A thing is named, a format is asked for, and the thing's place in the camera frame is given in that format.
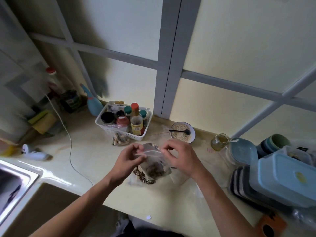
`forearm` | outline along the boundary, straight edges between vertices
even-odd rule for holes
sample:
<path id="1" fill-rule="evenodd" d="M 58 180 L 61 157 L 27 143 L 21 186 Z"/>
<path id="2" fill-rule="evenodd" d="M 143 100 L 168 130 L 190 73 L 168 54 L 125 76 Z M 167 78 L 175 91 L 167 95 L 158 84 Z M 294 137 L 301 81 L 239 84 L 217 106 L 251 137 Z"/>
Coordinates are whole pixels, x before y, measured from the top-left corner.
<path id="1" fill-rule="evenodd" d="M 30 237 L 78 236 L 107 196 L 116 187 L 109 176 L 54 216 Z"/>
<path id="2" fill-rule="evenodd" d="M 256 236 L 254 228 L 230 201 L 207 170 L 199 173 L 195 181 L 206 199 L 221 237 Z"/>

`stainless steel sink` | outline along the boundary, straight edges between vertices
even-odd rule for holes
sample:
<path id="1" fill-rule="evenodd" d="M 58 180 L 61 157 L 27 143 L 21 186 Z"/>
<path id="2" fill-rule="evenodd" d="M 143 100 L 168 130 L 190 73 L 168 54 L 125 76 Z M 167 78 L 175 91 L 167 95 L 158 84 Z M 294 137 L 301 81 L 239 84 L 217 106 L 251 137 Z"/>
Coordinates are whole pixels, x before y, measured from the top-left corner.
<path id="1" fill-rule="evenodd" d="M 0 225 L 38 176 L 34 172 L 0 160 Z"/>

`power cord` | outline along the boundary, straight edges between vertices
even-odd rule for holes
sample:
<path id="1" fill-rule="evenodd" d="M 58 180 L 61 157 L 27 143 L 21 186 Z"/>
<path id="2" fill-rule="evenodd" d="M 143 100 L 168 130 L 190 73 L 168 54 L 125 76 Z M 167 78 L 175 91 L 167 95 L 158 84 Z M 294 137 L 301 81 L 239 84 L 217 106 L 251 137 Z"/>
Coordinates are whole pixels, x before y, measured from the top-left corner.
<path id="1" fill-rule="evenodd" d="M 69 134 L 67 128 L 65 127 L 65 125 L 64 125 L 64 123 L 63 123 L 63 120 L 61 119 L 60 115 L 59 115 L 58 112 L 56 111 L 56 109 L 55 109 L 53 103 L 51 102 L 51 100 L 49 99 L 49 97 L 48 97 L 46 94 L 45 94 L 45 96 L 46 96 L 46 98 L 48 99 L 48 101 L 49 101 L 49 103 L 51 104 L 51 106 L 52 106 L 52 108 L 54 109 L 54 111 L 56 112 L 56 114 L 58 115 L 58 117 L 59 117 L 59 119 L 60 119 L 60 121 L 61 121 L 61 124 L 63 125 L 63 127 L 65 128 L 65 130 L 66 130 L 66 132 L 67 132 L 67 134 L 68 134 L 68 136 L 69 136 L 69 139 L 70 139 L 69 162 L 70 162 L 70 164 L 71 164 L 71 167 L 72 167 L 79 175 L 81 175 L 82 177 L 84 177 L 85 179 L 87 179 L 87 180 L 92 184 L 92 186 L 93 186 L 92 181 L 91 181 L 89 178 L 87 178 L 86 176 L 84 176 L 83 174 L 81 174 L 79 171 L 77 171 L 76 168 L 73 166 L 73 164 L 72 164 L 72 162 L 71 162 L 71 150 L 72 150 L 72 140 L 71 140 L 71 136 L 70 136 L 70 134 Z"/>

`countertop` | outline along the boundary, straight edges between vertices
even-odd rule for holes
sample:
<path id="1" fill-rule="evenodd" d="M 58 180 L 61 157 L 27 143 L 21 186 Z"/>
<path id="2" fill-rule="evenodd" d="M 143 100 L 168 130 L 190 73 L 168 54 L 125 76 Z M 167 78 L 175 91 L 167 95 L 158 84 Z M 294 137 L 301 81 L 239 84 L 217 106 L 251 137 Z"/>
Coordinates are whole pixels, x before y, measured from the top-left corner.
<path id="1" fill-rule="evenodd" d="M 124 147 L 112 146 L 110 138 L 95 124 L 95 117 L 87 110 L 69 115 L 65 122 L 72 138 L 73 166 L 96 184 L 111 170 Z M 174 122 L 153 117 L 148 132 L 140 143 L 162 144 L 170 138 L 168 128 L 172 123 Z M 200 159 L 210 164 L 212 174 L 224 188 L 229 178 L 229 170 L 209 145 L 213 136 L 196 129 L 196 139 L 192 147 Z M 41 176 L 37 180 L 38 183 L 48 182 L 78 195 L 82 195 L 92 186 L 69 162 L 70 141 L 65 131 L 34 144 L 53 158 L 47 161 L 29 160 L 21 156 L 0 159 L 39 173 Z M 179 186 L 173 183 L 170 176 L 150 186 L 131 186 L 125 181 L 103 204 L 188 236 L 220 236 L 206 203 L 200 203 L 199 199 L 194 198 L 194 188 L 195 183 L 191 179 Z M 255 225 L 262 214 L 228 194 L 225 188 L 224 191 L 245 218 Z"/>

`green bottle cap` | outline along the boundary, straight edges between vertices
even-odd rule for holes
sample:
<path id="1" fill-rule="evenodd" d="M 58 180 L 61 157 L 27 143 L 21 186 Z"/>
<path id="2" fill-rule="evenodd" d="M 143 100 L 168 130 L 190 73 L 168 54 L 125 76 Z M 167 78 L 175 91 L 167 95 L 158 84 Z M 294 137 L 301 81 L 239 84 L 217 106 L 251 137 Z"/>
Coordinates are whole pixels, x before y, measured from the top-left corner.
<path id="1" fill-rule="evenodd" d="M 132 112 L 132 108 L 130 106 L 126 106 L 126 107 L 124 107 L 124 112 L 126 114 L 130 114 Z"/>
<path id="2" fill-rule="evenodd" d="M 139 114 L 144 118 L 144 117 L 146 117 L 146 115 L 147 115 L 147 111 L 145 111 L 145 110 L 140 110 L 140 111 L 139 111 Z"/>

